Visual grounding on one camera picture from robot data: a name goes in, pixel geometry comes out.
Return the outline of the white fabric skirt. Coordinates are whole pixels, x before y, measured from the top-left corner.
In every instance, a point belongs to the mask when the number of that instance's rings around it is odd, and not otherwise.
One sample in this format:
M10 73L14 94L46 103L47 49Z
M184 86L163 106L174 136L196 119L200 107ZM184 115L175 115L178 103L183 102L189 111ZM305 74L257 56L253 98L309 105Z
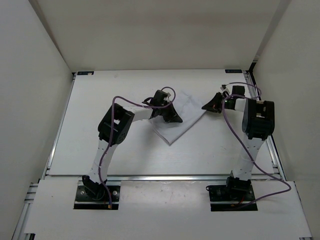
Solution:
M161 116L151 119L149 122L153 130L169 146L187 132L205 113L202 109L204 103L196 96L184 90L180 90L173 102L173 107L182 118L182 123L165 123Z

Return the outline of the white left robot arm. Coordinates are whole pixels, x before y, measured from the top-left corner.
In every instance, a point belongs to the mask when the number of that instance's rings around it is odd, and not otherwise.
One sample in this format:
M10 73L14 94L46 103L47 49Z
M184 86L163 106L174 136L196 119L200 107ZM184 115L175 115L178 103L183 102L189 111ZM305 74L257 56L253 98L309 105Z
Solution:
M165 92L165 87L157 90L153 97L146 98L141 104L132 102L122 96L115 96L107 113L98 125L98 149L89 170L83 175L83 183L91 184L87 194L93 200L100 200L105 194L104 185L108 178L108 169L118 145L127 137L132 123L162 117L165 123L182 123L183 120L174 107L176 91L173 98Z

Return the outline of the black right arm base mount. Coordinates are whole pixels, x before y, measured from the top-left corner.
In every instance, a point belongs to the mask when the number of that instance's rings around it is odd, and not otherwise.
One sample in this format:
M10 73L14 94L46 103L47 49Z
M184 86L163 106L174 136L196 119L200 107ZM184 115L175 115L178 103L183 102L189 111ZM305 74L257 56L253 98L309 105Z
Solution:
M224 185L207 185L212 212L258 211L251 180L229 176Z

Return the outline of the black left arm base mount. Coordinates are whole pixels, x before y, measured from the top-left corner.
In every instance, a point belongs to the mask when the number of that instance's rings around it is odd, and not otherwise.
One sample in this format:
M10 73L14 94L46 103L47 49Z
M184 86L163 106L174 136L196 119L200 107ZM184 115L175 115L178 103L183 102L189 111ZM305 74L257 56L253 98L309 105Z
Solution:
M74 198L75 210L107 210L119 209L121 186L107 185L107 189L97 182L93 182L88 175L82 176L78 183Z

